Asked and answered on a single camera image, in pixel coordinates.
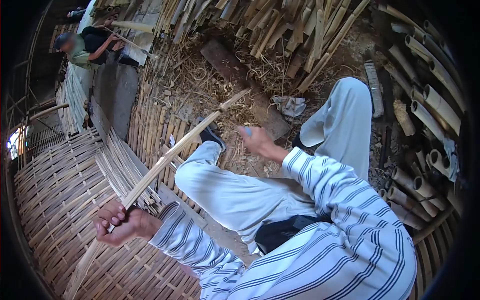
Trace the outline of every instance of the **striped shirt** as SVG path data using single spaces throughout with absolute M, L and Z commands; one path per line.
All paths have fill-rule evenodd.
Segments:
M 353 168 L 294 148 L 282 167 L 315 201 L 311 224 L 248 269 L 171 203 L 149 243 L 190 266 L 200 299 L 406 299 L 417 272 L 412 239 Z

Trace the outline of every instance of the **dirt floor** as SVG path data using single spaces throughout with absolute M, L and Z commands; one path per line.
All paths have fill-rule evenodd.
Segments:
M 302 115 L 285 118 L 291 130 L 276 141 L 278 145 L 291 149 L 291 142 L 301 125 L 325 103 L 338 79 L 352 76 L 367 83 L 363 62 L 368 58 L 374 61 L 380 60 L 381 57 L 378 57 L 378 52 L 375 50 L 375 41 L 378 36 L 371 26 L 370 19 L 366 17 L 369 13 L 364 12 L 364 15 L 365 17 L 360 16 L 356 20 L 333 58 L 308 91 L 302 95 L 307 104 Z M 152 91 L 156 90 L 152 98 L 160 105 L 166 105 L 171 115 L 183 121 L 191 123 L 199 116 L 208 115 L 233 94 L 231 84 L 226 83 L 200 53 L 205 42 L 211 38 L 217 38 L 225 47 L 235 52 L 237 58 L 249 68 L 249 76 L 263 86 L 264 92 L 269 97 L 297 96 L 295 84 L 298 78 L 292 79 L 285 76 L 290 58 L 270 51 L 265 56 L 261 56 L 261 59 L 255 59 L 249 54 L 248 37 L 236 38 L 236 31 L 237 28 L 230 25 L 224 28 L 199 28 L 180 46 L 174 44 L 170 46 L 168 37 L 157 41 L 153 52 L 161 50 L 168 55 L 155 63 L 149 61 L 143 69 L 139 70 L 140 86 L 149 83 L 153 87 Z M 165 98 L 161 93 L 164 90 L 171 91 L 171 96 Z M 278 164 L 246 153 L 236 127 L 238 125 L 255 126 L 258 122 L 245 108 L 244 102 L 241 101 L 216 120 L 218 132 L 228 145 L 228 150 L 221 157 L 219 166 L 248 176 L 281 177 Z M 369 183 L 377 190 L 384 187 L 402 152 L 399 143 L 400 130 L 394 126 L 392 152 L 385 168 L 380 168 L 381 132 L 381 124 L 372 122 Z M 313 154 L 316 147 L 311 147 L 308 152 Z M 207 214 L 204 214 L 204 217 L 209 223 L 205 231 L 221 246 L 231 248 L 247 265 L 258 257 L 248 253 L 246 245 L 241 242 L 236 232 L 221 227 Z

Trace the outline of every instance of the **black shoe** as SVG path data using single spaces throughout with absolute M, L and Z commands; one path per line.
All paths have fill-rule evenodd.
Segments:
M 298 147 L 302 150 L 305 150 L 306 147 L 304 144 L 301 143 L 301 140 L 300 140 L 300 132 L 297 133 L 297 135 L 295 136 L 295 138 L 293 139 L 292 141 L 292 147 L 295 148 L 295 147 Z
M 204 118 L 199 117 L 197 118 L 198 122 L 200 123 L 201 121 L 204 120 Z M 200 133 L 200 138 L 202 139 L 202 143 L 205 143 L 206 141 L 212 141 L 215 143 L 218 143 L 220 147 L 222 148 L 221 152 L 224 152 L 227 149 L 227 144 L 219 138 L 215 133 L 213 133 L 212 129 L 210 128 L 210 125 L 207 126 L 201 133 Z

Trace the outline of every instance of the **hand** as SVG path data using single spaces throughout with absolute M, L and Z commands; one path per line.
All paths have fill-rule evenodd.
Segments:
M 119 38 L 119 36 L 118 36 L 116 33 L 112 33 L 112 34 L 108 37 L 108 39 L 109 39 L 110 41 L 117 41 L 117 40 L 119 40 L 120 38 Z
M 288 155 L 288 151 L 275 145 L 272 139 L 268 136 L 265 128 L 248 127 L 251 131 L 251 135 L 247 132 L 246 127 L 239 126 L 237 129 L 249 152 L 271 159 L 282 165 L 284 158 Z
M 113 22 L 113 19 L 106 20 L 105 23 L 103 24 L 104 26 L 111 26 Z
M 140 208 L 126 211 L 125 207 L 115 200 L 109 201 L 98 210 L 93 223 L 97 241 L 113 247 L 120 247 L 135 238 L 151 240 L 162 226 L 162 221 Z M 110 224 L 116 226 L 111 233 L 108 232 Z

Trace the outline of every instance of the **hat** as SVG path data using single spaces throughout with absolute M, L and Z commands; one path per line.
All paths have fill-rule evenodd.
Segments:
M 53 47 L 57 50 L 60 50 L 60 48 L 68 41 L 71 35 L 72 34 L 70 32 L 62 33 L 55 39 Z

